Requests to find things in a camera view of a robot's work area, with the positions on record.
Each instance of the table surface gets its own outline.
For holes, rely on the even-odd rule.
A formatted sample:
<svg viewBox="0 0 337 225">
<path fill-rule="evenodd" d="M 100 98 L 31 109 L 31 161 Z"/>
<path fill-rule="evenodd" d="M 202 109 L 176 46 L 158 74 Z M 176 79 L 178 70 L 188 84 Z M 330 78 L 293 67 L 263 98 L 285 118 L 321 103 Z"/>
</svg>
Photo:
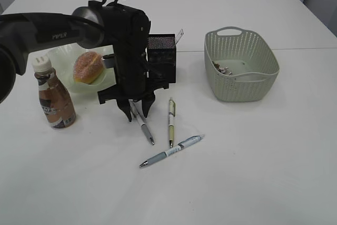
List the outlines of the table surface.
<svg viewBox="0 0 337 225">
<path fill-rule="evenodd" d="M 76 122 L 50 128 L 29 65 L 0 104 L 1 223 L 335 225 L 337 49 L 274 52 L 279 76 L 250 103 L 217 100 L 203 53 L 178 53 L 147 118 L 154 146 L 95 94 L 72 94 Z M 139 169 L 168 148 L 170 96 L 176 140 L 206 137 Z"/>
<path fill-rule="evenodd" d="M 86 6 L 87 1 L 16 0 L 5 13 L 71 14 L 77 7 Z M 179 51 L 202 51 L 205 34 L 226 26 L 253 30 L 272 49 L 337 48 L 337 38 L 299 0 L 125 0 L 120 3 L 144 10 L 152 21 L 152 33 L 177 33 L 183 28 L 185 35 Z"/>
</svg>

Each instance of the yellow pen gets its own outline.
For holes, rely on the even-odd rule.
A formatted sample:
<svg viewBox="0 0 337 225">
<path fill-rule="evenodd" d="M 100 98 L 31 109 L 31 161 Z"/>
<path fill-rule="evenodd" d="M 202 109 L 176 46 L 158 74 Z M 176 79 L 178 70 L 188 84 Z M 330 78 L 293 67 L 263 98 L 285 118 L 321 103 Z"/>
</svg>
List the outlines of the yellow pen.
<svg viewBox="0 0 337 225">
<path fill-rule="evenodd" d="M 173 147 L 173 141 L 174 141 L 174 117 L 175 117 L 175 103 L 172 99 L 168 101 L 168 141 L 170 142 L 170 148 Z"/>
</svg>

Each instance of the pen tip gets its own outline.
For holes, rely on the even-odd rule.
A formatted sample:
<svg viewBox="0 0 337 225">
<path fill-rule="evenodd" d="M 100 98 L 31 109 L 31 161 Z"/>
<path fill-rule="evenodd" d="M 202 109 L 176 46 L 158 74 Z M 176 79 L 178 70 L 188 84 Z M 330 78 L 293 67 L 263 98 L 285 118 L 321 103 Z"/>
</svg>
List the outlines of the pen tip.
<svg viewBox="0 0 337 225">
<path fill-rule="evenodd" d="M 147 166 L 147 161 L 145 161 L 144 163 L 141 163 L 141 164 L 139 165 L 139 168 L 144 167 L 144 166 Z"/>
</svg>

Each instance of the pen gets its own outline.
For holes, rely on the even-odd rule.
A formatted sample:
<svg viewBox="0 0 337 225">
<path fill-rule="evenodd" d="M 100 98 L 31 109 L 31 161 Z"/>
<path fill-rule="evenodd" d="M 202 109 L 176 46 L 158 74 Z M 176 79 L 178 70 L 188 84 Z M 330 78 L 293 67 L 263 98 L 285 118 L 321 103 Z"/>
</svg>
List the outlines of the pen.
<svg viewBox="0 0 337 225">
<path fill-rule="evenodd" d="M 132 100 L 130 100 L 130 108 L 131 108 L 131 112 L 132 112 L 133 116 L 135 116 L 135 118 L 137 119 L 137 122 L 141 126 L 141 129 L 142 129 L 143 133 L 145 134 L 147 140 L 152 145 L 154 145 L 154 140 L 153 140 L 153 137 L 151 135 L 151 132 L 149 131 L 147 125 L 145 124 L 142 117 L 140 116 L 139 111 L 138 111 L 135 103 Z"/>
<path fill-rule="evenodd" d="M 173 147 L 173 141 L 174 141 L 174 117 L 175 117 L 175 103 L 172 99 L 172 97 L 170 98 L 170 100 L 168 101 L 168 141 L 170 144 L 170 148 Z"/>
<path fill-rule="evenodd" d="M 168 156 L 170 156 L 170 155 L 172 155 L 172 154 L 174 154 L 178 151 L 181 151 L 182 149 L 187 148 L 188 146 L 191 146 L 194 143 L 197 143 L 197 142 L 201 141 L 204 137 L 205 137 L 204 134 L 192 136 L 192 137 L 186 139 L 185 141 L 182 141 L 182 142 L 178 143 L 177 146 L 175 146 L 173 148 L 170 148 L 169 150 L 161 152 L 158 155 L 155 155 L 155 156 L 147 159 L 145 162 L 143 162 L 143 163 L 141 163 L 141 165 L 139 165 L 139 168 L 145 167 L 145 166 L 154 164 L 154 163 L 156 163 L 160 160 L 163 160 L 163 159 L 167 158 Z"/>
</svg>

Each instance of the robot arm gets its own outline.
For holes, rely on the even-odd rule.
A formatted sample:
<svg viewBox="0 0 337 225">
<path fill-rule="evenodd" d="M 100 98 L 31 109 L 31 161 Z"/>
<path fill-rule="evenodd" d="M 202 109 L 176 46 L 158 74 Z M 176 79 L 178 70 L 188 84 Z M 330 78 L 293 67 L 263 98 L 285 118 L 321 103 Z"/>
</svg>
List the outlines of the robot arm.
<svg viewBox="0 0 337 225">
<path fill-rule="evenodd" d="M 25 73 L 29 53 L 75 42 L 84 48 L 113 45 L 114 55 L 109 58 L 114 60 L 117 84 L 98 93 L 100 103 L 116 99 L 131 121 L 128 100 L 142 100 L 146 117 L 155 100 L 153 91 L 169 86 L 146 75 L 151 68 L 145 59 L 151 22 L 142 10 L 118 0 L 103 6 L 105 2 L 89 1 L 88 7 L 77 8 L 73 15 L 0 15 L 0 102 L 10 93 L 15 73 Z"/>
</svg>

